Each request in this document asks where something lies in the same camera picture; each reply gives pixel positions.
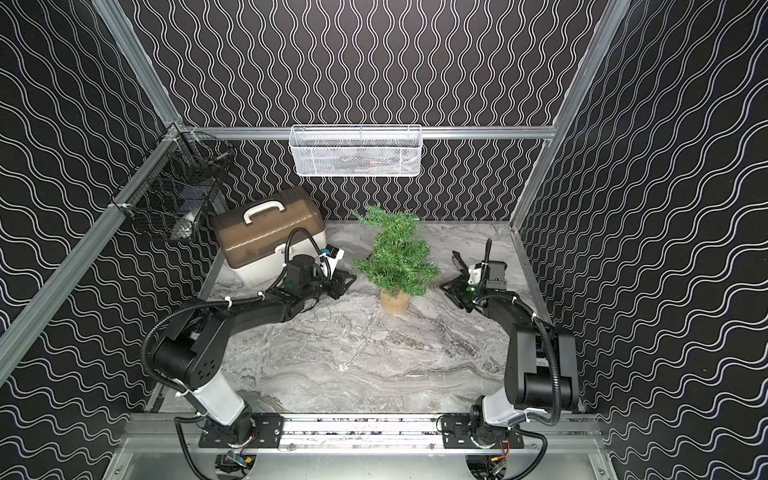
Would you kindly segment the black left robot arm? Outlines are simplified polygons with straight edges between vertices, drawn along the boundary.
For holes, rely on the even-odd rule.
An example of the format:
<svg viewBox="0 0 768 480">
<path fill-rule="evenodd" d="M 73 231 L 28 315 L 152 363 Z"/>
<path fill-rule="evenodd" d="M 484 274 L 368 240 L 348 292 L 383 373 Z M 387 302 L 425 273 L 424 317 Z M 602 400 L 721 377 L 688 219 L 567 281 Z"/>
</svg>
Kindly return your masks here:
<svg viewBox="0 0 768 480">
<path fill-rule="evenodd" d="M 213 423 L 227 428 L 243 423 L 249 407 L 221 373 L 230 338 L 288 322 L 323 297 L 343 296 L 356 280 L 337 268 L 343 256 L 335 246 L 324 248 L 317 258 L 297 254 L 284 265 L 278 284 L 254 297 L 193 303 L 168 315 L 143 341 L 144 367 Z"/>
</svg>

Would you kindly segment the small green christmas tree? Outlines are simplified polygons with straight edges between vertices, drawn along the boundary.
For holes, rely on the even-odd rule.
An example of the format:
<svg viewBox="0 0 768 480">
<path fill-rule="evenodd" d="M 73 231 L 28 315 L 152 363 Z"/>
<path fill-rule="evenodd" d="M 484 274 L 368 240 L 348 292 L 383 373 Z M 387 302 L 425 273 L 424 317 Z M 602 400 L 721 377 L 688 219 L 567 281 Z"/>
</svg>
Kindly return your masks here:
<svg viewBox="0 0 768 480">
<path fill-rule="evenodd" d="M 367 205 L 357 218 L 362 225 L 376 229 L 377 235 L 370 255 L 354 260 L 353 265 L 379 289 L 382 310 L 402 315 L 410 300 L 426 295 L 429 285 L 440 276 L 428 243 L 416 236 L 420 220 L 408 211 L 392 213 L 374 205 Z"/>
</svg>

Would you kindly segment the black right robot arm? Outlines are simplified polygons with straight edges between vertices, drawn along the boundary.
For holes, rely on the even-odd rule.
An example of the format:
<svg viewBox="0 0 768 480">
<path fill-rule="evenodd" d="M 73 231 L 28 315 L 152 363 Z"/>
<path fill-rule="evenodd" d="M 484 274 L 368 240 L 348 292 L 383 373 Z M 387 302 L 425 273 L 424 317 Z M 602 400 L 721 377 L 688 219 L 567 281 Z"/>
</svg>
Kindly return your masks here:
<svg viewBox="0 0 768 480">
<path fill-rule="evenodd" d="M 508 336 L 503 385 L 482 397 L 471 415 L 482 426 L 557 424 L 564 412 L 578 407 L 573 335 L 544 321 L 506 288 L 506 263 L 484 259 L 470 267 L 457 251 L 452 261 L 459 276 L 441 284 L 441 290 L 456 307 L 493 320 Z"/>
</svg>

